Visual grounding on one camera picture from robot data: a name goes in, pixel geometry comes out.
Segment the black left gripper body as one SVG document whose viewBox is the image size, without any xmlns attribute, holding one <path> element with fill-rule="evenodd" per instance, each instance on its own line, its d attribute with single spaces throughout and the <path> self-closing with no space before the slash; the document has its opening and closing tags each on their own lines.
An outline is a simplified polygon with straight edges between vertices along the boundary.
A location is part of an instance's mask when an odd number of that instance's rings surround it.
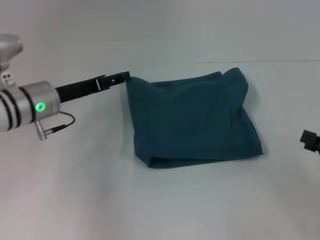
<svg viewBox="0 0 320 240">
<path fill-rule="evenodd" d="M 56 87 L 60 102 L 65 103 L 100 92 L 100 80 L 104 77 L 105 75 L 100 75 L 91 79 Z"/>
</svg>

